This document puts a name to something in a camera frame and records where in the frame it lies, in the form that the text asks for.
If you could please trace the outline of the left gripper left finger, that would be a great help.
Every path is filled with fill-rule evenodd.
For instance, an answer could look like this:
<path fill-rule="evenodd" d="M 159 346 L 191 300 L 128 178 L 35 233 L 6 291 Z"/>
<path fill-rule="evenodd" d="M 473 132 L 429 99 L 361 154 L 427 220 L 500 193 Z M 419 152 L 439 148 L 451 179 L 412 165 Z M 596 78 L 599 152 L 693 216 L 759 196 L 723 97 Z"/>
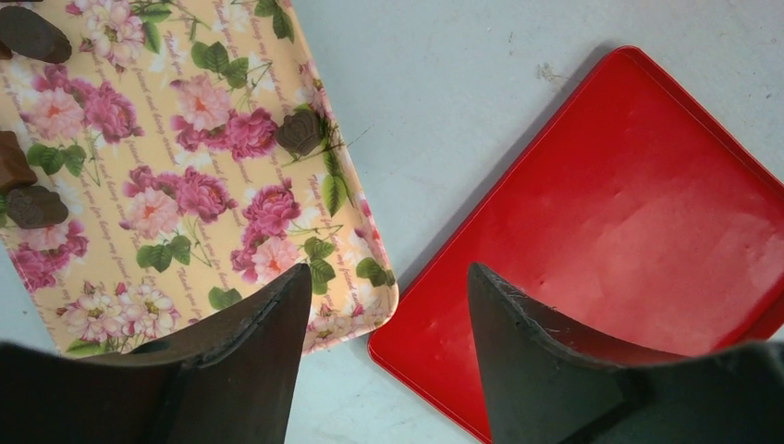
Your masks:
<path fill-rule="evenodd" d="M 251 296 L 129 353 L 1 346 L 5 443 L 281 443 L 312 281 L 297 264 Z"/>

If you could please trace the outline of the floral tray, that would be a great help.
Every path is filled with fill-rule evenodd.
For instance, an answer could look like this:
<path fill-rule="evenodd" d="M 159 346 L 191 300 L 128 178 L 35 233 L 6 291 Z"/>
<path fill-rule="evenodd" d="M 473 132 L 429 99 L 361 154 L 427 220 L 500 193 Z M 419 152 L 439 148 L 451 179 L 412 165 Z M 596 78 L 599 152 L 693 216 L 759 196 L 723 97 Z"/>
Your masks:
<path fill-rule="evenodd" d="M 71 58 L 1 64 L 1 126 L 67 219 L 1 241 L 56 349 L 129 352 L 310 268 L 303 349 L 385 324 L 398 284 L 289 1 L 30 1 Z M 310 154 L 276 141 L 311 109 Z"/>

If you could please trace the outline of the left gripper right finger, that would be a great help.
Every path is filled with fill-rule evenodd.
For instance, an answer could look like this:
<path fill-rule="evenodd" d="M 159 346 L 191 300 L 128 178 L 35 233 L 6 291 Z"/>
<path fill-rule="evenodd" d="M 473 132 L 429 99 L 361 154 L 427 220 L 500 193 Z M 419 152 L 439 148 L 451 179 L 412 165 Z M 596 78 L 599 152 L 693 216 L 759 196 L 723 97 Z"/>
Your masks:
<path fill-rule="evenodd" d="M 783 346 L 697 357 L 588 327 L 473 264 L 468 300 L 495 443 L 779 443 Z"/>

